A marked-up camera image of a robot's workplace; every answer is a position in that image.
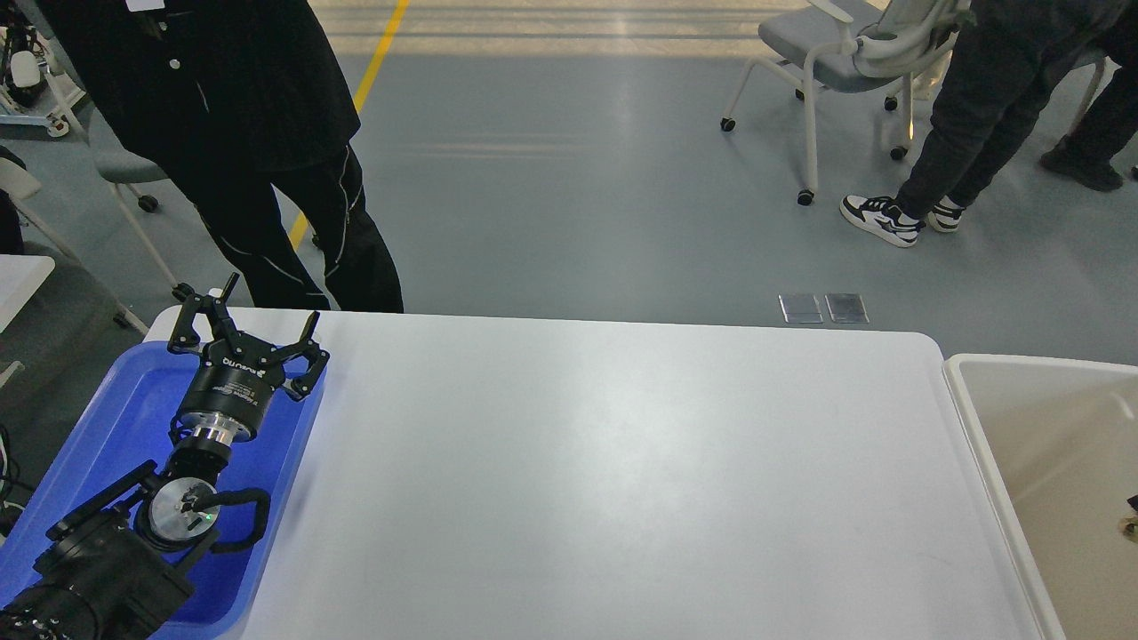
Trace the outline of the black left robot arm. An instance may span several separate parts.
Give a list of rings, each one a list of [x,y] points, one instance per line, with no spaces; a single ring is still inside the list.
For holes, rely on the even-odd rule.
[[[168,340],[114,366],[3,551],[5,639],[208,635],[244,610],[316,417],[316,311],[289,343],[173,289]]]

